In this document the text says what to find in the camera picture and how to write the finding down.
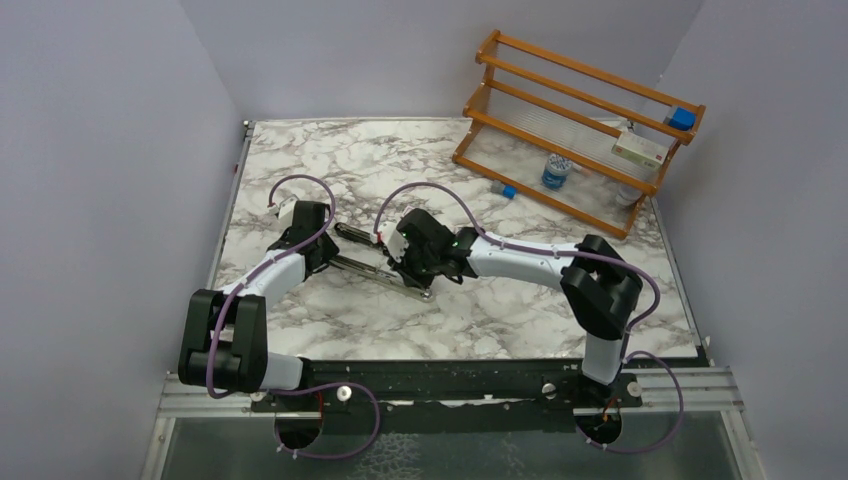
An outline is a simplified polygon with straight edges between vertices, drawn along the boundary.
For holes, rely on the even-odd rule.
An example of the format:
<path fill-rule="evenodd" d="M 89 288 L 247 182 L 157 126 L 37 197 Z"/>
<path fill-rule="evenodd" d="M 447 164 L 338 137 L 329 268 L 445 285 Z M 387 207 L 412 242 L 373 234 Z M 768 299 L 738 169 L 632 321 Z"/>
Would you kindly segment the beige black stapler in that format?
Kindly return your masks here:
<path fill-rule="evenodd" d="M 420 302 L 428 303 L 434 300 L 435 296 L 429 287 L 422 287 L 419 284 L 407 285 L 397 272 L 389 268 L 382 247 L 371 240 L 369 232 L 344 222 L 336 222 L 333 230 L 339 239 L 372 251 L 378 254 L 380 259 L 377 259 L 375 255 L 354 258 L 340 252 L 330 261 L 332 267 L 358 275 Z"/>

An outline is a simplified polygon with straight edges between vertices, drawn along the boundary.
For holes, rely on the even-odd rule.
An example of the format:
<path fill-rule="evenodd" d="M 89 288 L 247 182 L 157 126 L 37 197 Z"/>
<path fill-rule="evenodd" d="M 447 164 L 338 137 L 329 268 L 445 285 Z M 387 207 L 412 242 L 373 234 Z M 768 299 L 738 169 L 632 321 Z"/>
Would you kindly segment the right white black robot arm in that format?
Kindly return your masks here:
<path fill-rule="evenodd" d="M 587 235 L 578 243 L 544 245 L 474 226 L 453 231 L 420 208 L 374 237 L 390 267 L 416 286 L 427 287 L 437 276 L 457 284 L 467 278 L 506 278 L 562 293 L 586 334 L 576 383 L 579 398 L 600 407 L 616 395 L 625 328 L 643 281 L 603 238 Z"/>

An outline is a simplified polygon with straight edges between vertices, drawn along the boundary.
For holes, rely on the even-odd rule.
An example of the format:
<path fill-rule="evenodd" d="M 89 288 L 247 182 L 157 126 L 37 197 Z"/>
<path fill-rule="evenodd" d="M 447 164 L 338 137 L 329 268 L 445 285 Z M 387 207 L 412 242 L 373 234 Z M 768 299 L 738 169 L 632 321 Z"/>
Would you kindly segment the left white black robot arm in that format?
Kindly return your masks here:
<path fill-rule="evenodd" d="M 282 235 L 260 263 L 221 290 L 199 289 L 188 302 L 178 361 L 185 385 L 214 396 L 276 390 L 285 407 L 298 411 L 313 401 L 306 361 L 272 354 L 268 313 L 295 287 L 326 269 L 339 248 L 326 233 L 328 204 L 297 200 L 281 209 Z"/>

